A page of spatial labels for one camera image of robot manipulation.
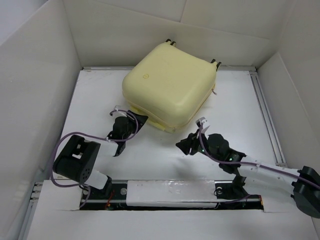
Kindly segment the yellow hard-shell suitcase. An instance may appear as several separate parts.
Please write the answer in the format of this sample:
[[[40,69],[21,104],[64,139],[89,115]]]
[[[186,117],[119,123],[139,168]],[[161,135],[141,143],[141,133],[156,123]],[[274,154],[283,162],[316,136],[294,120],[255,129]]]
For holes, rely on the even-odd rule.
[[[174,133],[187,126],[214,93],[220,65],[188,54],[167,39],[124,77],[122,94],[132,112]]]

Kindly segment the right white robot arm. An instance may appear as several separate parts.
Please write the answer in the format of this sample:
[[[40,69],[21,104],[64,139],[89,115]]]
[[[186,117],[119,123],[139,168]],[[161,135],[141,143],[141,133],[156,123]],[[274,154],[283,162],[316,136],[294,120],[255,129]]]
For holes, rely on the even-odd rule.
[[[218,133],[209,136],[190,133],[175,145],[185,155],[205,155],[224,172],[234,175],[231,183],[216,184],[215,194],[219,199],[231,203],[252,195],[282,198],[295,204],[304,214],[320,217],[320,175],[311,167],[293,169],[264,165],[232,149]]]

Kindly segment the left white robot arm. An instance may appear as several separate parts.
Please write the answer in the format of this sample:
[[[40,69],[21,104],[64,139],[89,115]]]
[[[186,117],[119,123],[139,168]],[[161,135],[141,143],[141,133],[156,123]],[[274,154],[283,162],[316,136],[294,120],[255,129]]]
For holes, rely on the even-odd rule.
[[[82,132],[68,133],[57,143],[52,163],[52,172],[74,181],[72,187],[85,187],[89,196],[95,195],[103,199],[112,192],[112,178],[95,169],[102,143],[105,143],[109,156],[120,156],[126,148],[126,142],[136,136],[149,118],[118,108],[114,108],[109,114],[119,116],[114,119],[112,130],[106,137]],[[59,145],[65,139],[68,141],[57,154]]]

